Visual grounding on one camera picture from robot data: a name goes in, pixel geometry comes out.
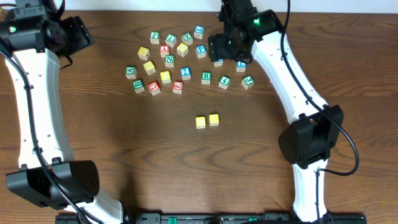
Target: wooden toy block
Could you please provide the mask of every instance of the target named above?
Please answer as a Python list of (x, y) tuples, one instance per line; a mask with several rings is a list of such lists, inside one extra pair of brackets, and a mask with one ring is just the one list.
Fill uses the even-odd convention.
[(252, 76), (248, 75), (242, 79), (242, 86), (248, 89), (254, 85), (254, 79)]
[(231, 79), (229, 77), (223, 75), (220, 79), (218, 86), (226, 90), (228, 88), (230, 82), (231, 82)]
[(132, 83), (132, 87), (134, 88), (134, 91), (136, 91), (136, 93), (144, 91), (144, 84), (142, 83), (141, 80), (134, 81)]
[(173, 93), (181, 94), (182, 93), (183, 83), (175, 81), (173, 85)]
[(137, 78), (136, 76), (136, 68), (134, 66), (127, 66), (126, 68), (126, 77), (130, 79)]
[(152, 61), (149, 61), (149, 62), (145, 63), (144, 64), (144, 69), (145, 69), (145, 71), (147, 72), (148, 75), (156, 72), (155, 65), (152, 63)]
[(246, 71), (246, 64), (243, 62), (237, 62), (236, 64), (236, 71), (237, 72), (244, 72)]
[(202, 39), (204, 33), (205, 33), (205, 28), (203, 26), (196, 26), (193, 35), (195, 36), (195, 38)]
[(169, 55), (169, 53), (170, 53), (170, 47), (168, 45), (160, 46), (160, 56), (161, 57), (166, 57), (166, 55)]
[(206, 117), (197, 117), (197, 129), (206, 128)]
[(177, 43), (177, 37), (174, 36), (173, 34), (169, 34), (166, 37), (166, 44), (169, 45), (170, 47), (174, 47), (176, 43)]
[(202, 84), (210, 84), (211, 81), (211, 72), (202, 72), (201, 73), (201, 83)]
[(209, 115), (209, 121), (210, 121), (210, 127), (212, 126), (218, 126), (220, 123), (220, 119), (218, 117), (218, 114), (211, 114)]
[(218, 61), (216, 61), (214, 63), (214, 67), (223, 66), (223, 64), (224, 64), (224, 60), (223, 59), (219, 59)]
[(172, 82), (172, 80), (170, 78), (170, 72), (169, 71), (161, 72), (160, 73), (160, 77), (162, 78), (162, 83), (163, 84)]
[(150, 55), (149, 49), (145, 47), (140, 47), (138, 50), (138, 57), (143, 60), (148, 60)]
[(204, 45), (199, 45), (197, 47), (197, 56), (198, 58), (206, 57), (206, 47)]
[(178, 47), (177, 47), (177, 53), (183, 57), (185, 57), (188, 54), (188, 46), (184, 43), (181, 43)]
[(181, 68), (181, 77), (182, 77), (182, 80), (191, 79), (191, 69), (188, 67)]
[(166, 67), (174, 67), (174, 55), (166, 55), (164, 63)]
[(148, 85), (148, 89), (149, 89), (150, 93), (152, 94), (152, 96), (160, 93), (160, 87), (156, 81), (154, 81), (153, 83), (150, 83)]
[(160, 44), (160, 33), (151, 32), (149, 40), (151, 44)]
[(186, 34), (182, 35), (182, 42), (187, 45), (193, 44), (193, 37), (192, 35), (187, 32)]

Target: wooden table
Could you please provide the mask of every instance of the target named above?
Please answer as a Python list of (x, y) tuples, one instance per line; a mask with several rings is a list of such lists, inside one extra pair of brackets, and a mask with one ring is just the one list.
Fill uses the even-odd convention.
[[(101, 187), (135, 211), (164, 213), (262, 213), (290, 210), (294, 201), (291, 165), (277, 138), (288, 126), (280, 101), (257, 62), (245, 73), (233, 61), (214, 67), (197, 59), (194, 46), (223, 31), (216, 13), (69, 11), (79, 15), (95, 45), (73, 55), (74, 64), (60, 73), (65, 128), (75, 157), (91, 159)], [(285, 14), (279, 14), (284, 20)], [(205, 38), (194, 40), (185, 58), (165, 68), (159, 46), (149, 33), (159, 30), (161, 43), (173, 33), (181, 41), (196, 25)], [(355, 140), (361, 166), (351, 177), (326, 175), (325, 200), (332, 212), (363, 212), (368, 223), (397, 223), (398, 217), (398, 15), (292, 14), (289, 40), (301, 67), (330, 105), (339, 104), (343, 126)], [(146, 75), (140, 46), (150, 48), (156, 73)], [(192, 79), (183, 94), (160, 84), (153, 97), (147, 87), (135, 94), (124, 75), (135, 65), (144, 84), (160, 81), (170, 70), (179, 80), (189, 66)], [(202, 85), (204, 70), (213, 72)], [(252, 75), (245, 90), (241, 79)], [(228, 90), (218, 87), (232, 78)], [(220, 126), (197, 130), (195, 117), (220, 114)], [(38, 208), (12, 194), (5, 174), (18, 170), (19, 122), (13, 85), (0, 63), (0, 222), (53, 223), (58, 213)], [(346, 171), (354, 158), (340, 136), (329, 168)]]

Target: black cable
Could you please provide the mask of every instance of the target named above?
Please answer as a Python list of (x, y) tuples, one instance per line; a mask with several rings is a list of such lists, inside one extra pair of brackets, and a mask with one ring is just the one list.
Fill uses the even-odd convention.
[(318, 195), (318, 189), (319, 189), (319, 172), (323, 171), (323, 172), (328, 172), (331, 174), (335, 174), (335, 175), (339, 175), (339, 176), (349, 176), (349, 175), (353, 175), (359, 167), (359, 154), (358, 154), (358, 150), (355, 146), (354, 141), (351, 139), (351, 137), (349, 136), (349, 134), (343, 129), (343, 127), (341, 127), (331, 116), (329, 116), (327, 113), (325, 113), (317, 104), (315, 104), (315, 102), (312, 100), (312, 97), (309, 96), (307, 94), (307, 92), (304, 90), (304, 87), (301, 85), (301, 83), (299, 82), (299, 80), (297, 79), (297, 77), (295, 76), (292, 67), (290, 66), (289, 62), (287, 61), (287, 57), (286, 57), (286, 52), (285, 52), (285, 48), (284, 48), (284, 40), (285, 40), (285, 35), (286, 35), (286, 30), (287, 30), (287, 24), (289, 23), (289, 17), (290, 17), (290, 0), (287, 0), (287, 15), (286, 15), (286, 21), (285, 21), (285, 25), (284, 28), (282, 30), (282, 36), (280, 38), (280, 49), (282, 51), (282, 58), (285, 61), (286, 67), (289, 70), (292, 78), (294, 79), (294, 82), (297, 84), (297, 86), (300, 88), (301, 92), (304, 94), (304, 97), (307, 99), (307, 101), (315, 108), (317, 109), (326, 119), (328, 119), (330, 121), (331, 124), (333, 124), (343, 135), (344, 137), (348, 140), (349, 144), (351, 145), (351, 147), (353, 148), (354, 151), (354, 155), (355, 155), (355, 166), (354, 168), (349, 171), (349, 172), (337, 172), (337, 171), (333, 171), (333, 170), (329, 170), (329, 169), (317, 169), (317, 171), (315, 172), (315, 175), (317, 176), (317, 182), (316, 182), (316, 206), (317, 206), (317, 218), (318, 218), (318, 223), (320, 222), (320, 217), (319, 217), (319, 195)]
[(4, 4), (0, 4), (0, 7), (17, 7), (17, 5), (11, 4), (11, 3), (4, 3)]
[(94, 222), (98, 223), (98, 224), (104, 224), (101, 220), (97, 219), (96, 217), (94, 217), (90, 212), (87, 212), (85, 210), (85, 208), (81, 209), (83, 211), (83, 213), (90, 218), (91, 220), (93, 220)]
[(4, 58), (12, 65), (14, 68), (18, 71), (19, 75), (22, 78), (22, 81), (24, 82), (25, 85), (25, 92), (26, 92), (26, 98), (27, 98), (27, 109), (28, 109), (28, 115), (29, 115), (29, 126), (30, 126), (30, 135), (32, 136), (32, 142), (33, 142), (33, 147), (34, 147), (34, 152), (36, 153), (37, 159), (40, 162), (40, 165), (42, 166), (42, 169), (44, 171), (45, 176), (49, 179), (50, 183), (55, 187), (56, 190), (62, 195), (62, 197), (73, 207), (73, 209), (76, 210), (76, 213), (83, 217), (83, 222), (86, 224), (90, 224), (88, 221), (87, 217), (84, 215), (82, 210), (72, 201), (72, 199), (62, 190), (61, 186), (58, 184), (58, 182), (55, 180), (55, 178), (52, 176), (51, 172), (45, 165), (45, 162), (41, 156), (41, 148), (39, 147), (38, 140), (37, 140), (37, 135), (36, 135), (36, 130), (35, 130), (35, 123), (34, 123), (34, 116), (33, 116), (33, 106), (32, 106), (32, 95), (30, 92), (31, 86), (29, 84), (28, 79), (24, 75), (24, 72), (21, 70), (21, 68), (15, 63), (3, 50), (0, 50), (0, 53), (4, 56)]

